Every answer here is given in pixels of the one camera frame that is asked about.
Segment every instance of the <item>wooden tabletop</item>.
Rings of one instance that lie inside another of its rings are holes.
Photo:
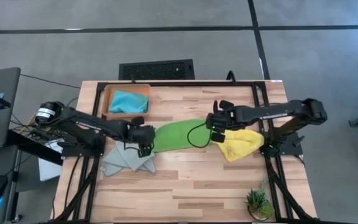
[[[97,81],[82,83],[77,110],[92,113]],[[269,102],[287,102],[282,82],[266,81]],[[235,105],[254,106],[252,90],[247,86],[227,87],[152,87],[150,118],[147,124],[161,125],[188,119],[205,119],[214,100]],[[289,118],[275,120],[280,126]],[[253,125],[248,127],[258,131]],[[114,147],[107,140],[105,155]],[[289,191],[311,216],[316,216],[303,164],[293,156],[282,156]],[[235,162],[228,162],[215,144],[203,149],[189,148],[156,153],[157,173],[123,170],[112,177],[98,172],[91,222],[251,222],[246,209],[246,195],[267,179],[264,158],[259,151]],[[56,214],[63,210],[68,179],[75,158],[66,159],[56,192]],[[70,188],[74,196],[80,178],[78,163]],[[285,215],[282,195],[281,214]],[[80,218],[85,215],[86,192]]]

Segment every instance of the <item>white paper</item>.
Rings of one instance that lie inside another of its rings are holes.
[[[64,141],[63,139],[57,139],[53,141],[49,141],[49,144],[46,143],[45,146],[48,148],[53,149],[59,153],[62,153],[63,148],[60,147],[57,143]],[[56,165],[52,162],[48,162],[46,160],[38,158],[38,165],[40,167],[40,180],[46,181],[57,177],[62,173],[62,167],[60,165]]]

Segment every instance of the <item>teal cloth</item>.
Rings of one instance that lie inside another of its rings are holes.
[[[109,107],[110,113],[146,113],[149,105],[149,96],[140,93],[115,91]]]

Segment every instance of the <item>gray cloth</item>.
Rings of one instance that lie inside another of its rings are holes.
[[[126,147],[139,148],[137,144],[126,144]],[[154,174],[155,166],[152,158],[154,158],[154,152],[149,156],[139,158],[135,149],[124,150],[124,143],[117,141],[116,146],[103,159],[101,170],[106,177],[117,174],[125,168],[131,168],[133,171],[138,169],[149,171]]]

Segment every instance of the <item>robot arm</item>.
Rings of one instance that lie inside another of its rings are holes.
[[[209,113],[206,118],[206,127],[215,132],[212,140],[218,142],[224,141],[224,130],[244,129],[260,120],[293,116],[290,121],[275,129],[276,136],[286,136],[307,124],[320,125],[327,120],[322,102],[310,98],[258,108],[234,106],[222,100],[219,107],[222,110],[218,110],[218,102],[215,101],[214,113]]]
[[[95,131],[114,140],[138,143],[139,157],[150,155],[155,137],[153,126],[141,126],[144,124],[144,119],[141,117],[134,118],[131,122],[125,120],[107,121],[64,106],[61,102],[41,104],[35,116],[35,122],[43,128],[56,126],[88,145],[94,144]]]

